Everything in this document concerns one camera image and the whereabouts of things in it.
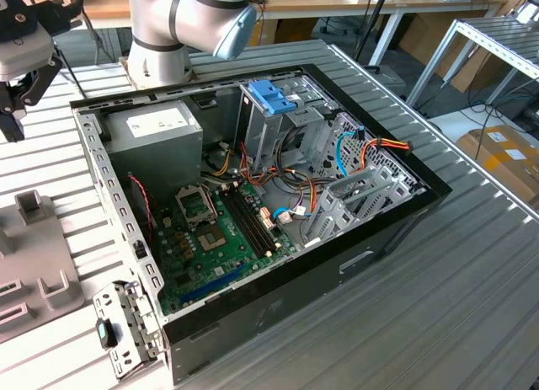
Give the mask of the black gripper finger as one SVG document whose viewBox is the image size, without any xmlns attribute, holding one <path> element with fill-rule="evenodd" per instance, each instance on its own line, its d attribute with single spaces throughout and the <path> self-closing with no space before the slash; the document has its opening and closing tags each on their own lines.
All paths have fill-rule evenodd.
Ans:
<svg viewBox="0 0 539 390">
<path fill-rule="evenodd" d="M 7 142 L 25 138 L 20 121 L 26 115 L 26 107 L 38 104 L 61 66 L 61 59 L 53 56 L 47 65 L 27 73 L 15 85 L 1 82 L 1 133 Z"/>
</svg>

